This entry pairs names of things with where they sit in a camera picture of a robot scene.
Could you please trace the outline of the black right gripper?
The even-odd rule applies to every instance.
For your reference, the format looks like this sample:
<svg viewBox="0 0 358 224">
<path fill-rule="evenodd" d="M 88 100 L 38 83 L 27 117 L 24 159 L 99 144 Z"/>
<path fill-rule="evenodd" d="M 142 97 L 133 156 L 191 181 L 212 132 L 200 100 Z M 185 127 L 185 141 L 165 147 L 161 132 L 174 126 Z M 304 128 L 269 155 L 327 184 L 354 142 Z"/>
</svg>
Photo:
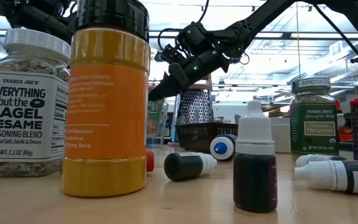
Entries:
<svg viewBox="0 0 358 224">
<path fill-rule="evenodd" d="M 186 26 L 176 41 L 174 47 L 168 44 L 162 50 L 168 75 L 149 93 L 149 100 L 175 96 L 216 69 L 228 69 L 229 60 L 216 50 L 211 33 L 201 23 Z"/>
</svg>

